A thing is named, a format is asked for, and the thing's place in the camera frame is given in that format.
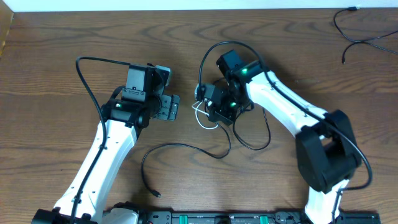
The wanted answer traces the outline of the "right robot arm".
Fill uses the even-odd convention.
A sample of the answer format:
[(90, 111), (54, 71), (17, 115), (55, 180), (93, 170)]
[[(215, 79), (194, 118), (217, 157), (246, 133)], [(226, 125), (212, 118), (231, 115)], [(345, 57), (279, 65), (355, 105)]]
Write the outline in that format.
[(337, 221), (343, 189), (361, 165), (347, 115), (305, 101), (274, 72), (265, 72), (258, 61), (243, 62), (234, 50), (221, 55), (216, 65), (228, 87), (203, 87), (209, 120), (234, 124), (251, 104), (270, 112), (295, 138), (298, 169), (309, 186), (306, 216), (312, 223)]

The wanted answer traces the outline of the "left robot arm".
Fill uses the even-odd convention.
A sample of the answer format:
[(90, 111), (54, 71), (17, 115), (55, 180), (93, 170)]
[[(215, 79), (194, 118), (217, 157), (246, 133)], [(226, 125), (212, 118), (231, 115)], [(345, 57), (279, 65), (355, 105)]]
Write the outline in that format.
[(131, 208), (104, 213), (117, 173), (152, 118), (175, 120), (180, 98), (166, 95), (171, 70), (160, 65), (130, 65), (126, 85), (102, 106), (95, 140), (73, 182), (52, 210), (39, 209), (33, 224), (140, 223)]

